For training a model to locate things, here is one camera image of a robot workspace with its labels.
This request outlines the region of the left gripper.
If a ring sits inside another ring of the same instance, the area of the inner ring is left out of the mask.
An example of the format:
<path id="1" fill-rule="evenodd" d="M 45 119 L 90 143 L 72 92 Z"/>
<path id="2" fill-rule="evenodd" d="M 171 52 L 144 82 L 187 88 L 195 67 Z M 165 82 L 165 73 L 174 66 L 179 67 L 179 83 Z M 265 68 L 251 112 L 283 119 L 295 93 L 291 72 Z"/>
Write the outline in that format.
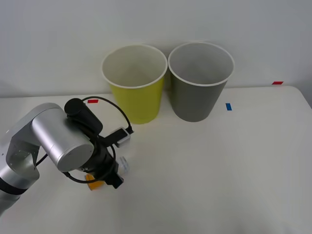
<path id="1" fill-rule="evenodd" d="M 107 185 L 117 189 L 124 179 L 118 174 L 119 164 L 116 162 L 116 152 L 110 146 L 113 154 L 110 154 L 106 143 L 98 140 L 90 159 L 81 167 L 81 170 L 93 177 L 96 181 L 105 181 Z"/>

